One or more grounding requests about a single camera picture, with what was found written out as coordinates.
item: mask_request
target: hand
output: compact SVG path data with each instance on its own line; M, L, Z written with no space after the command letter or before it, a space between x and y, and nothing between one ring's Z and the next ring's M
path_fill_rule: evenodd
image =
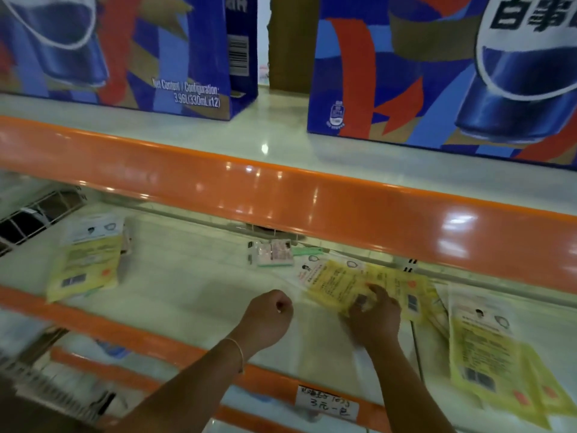
M391 298L385 289L375 284L368 284L377 295L377 303L369 310L363 311L360 304L366 298L359 295L355 304L349 309L348 324L356 341L367 351L399 348L400 305Z
M284 292L271 290L254 298L236 328L228 335L240 345L245 362L261 349L278 342L292 320L292 301Z

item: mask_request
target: forearm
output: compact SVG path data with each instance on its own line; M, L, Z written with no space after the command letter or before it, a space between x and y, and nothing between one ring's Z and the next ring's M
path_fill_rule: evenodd
M234 342L219 342L108 433L200 433L241 366L241 354Z
M379 345L367 351L379 377L393 433L455 432L400 346Z

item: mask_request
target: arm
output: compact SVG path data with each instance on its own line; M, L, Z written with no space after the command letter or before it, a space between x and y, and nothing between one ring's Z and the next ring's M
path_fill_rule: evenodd
M200 433L243 363L278 342L291 320L292 303L282 291L257 296L227 336L238 346L231 340L221 340L107 433Z
M371 357L393 433L454 433L400 348L399 303L383 288L369 287L377 304L365 312L358 305L351 307L349 326Z

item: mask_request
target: person's left hand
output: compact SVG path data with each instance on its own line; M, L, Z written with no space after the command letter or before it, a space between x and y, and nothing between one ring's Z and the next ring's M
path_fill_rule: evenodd
M278 342L292 320L292 301L281 290L254 298L236 328L228 335L241 347L245 362Z

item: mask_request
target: soda can image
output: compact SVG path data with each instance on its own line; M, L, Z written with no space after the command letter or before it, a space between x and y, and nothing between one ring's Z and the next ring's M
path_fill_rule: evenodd
M98 87L108 68L96 29L96 0L2 0L26 30L44 74L68 85Z
M577 0L489 0L455 125L495 143L558 133L577 108Z

